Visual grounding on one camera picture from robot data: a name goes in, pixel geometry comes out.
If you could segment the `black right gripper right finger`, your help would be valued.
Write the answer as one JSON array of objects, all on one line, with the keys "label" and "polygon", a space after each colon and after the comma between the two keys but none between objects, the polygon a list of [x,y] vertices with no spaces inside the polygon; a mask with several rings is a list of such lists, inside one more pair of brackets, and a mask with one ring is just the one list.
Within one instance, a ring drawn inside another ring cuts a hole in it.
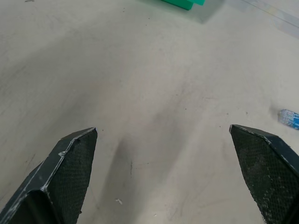
[{"label": "black right gripper right finger", "polygon": [[299,222],[299,156],[277,135],[232,124],[239,165],[267,224]]}]

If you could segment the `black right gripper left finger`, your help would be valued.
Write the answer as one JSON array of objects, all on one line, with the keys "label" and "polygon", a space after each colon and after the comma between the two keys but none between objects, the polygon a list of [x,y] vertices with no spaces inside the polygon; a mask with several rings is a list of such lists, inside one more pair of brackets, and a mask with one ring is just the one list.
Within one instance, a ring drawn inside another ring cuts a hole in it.
[{"label": "black right gripper left finger", "polygon": [[61,138],[1,210],[2,224],[75,224],[89,186],[97,130]]}]

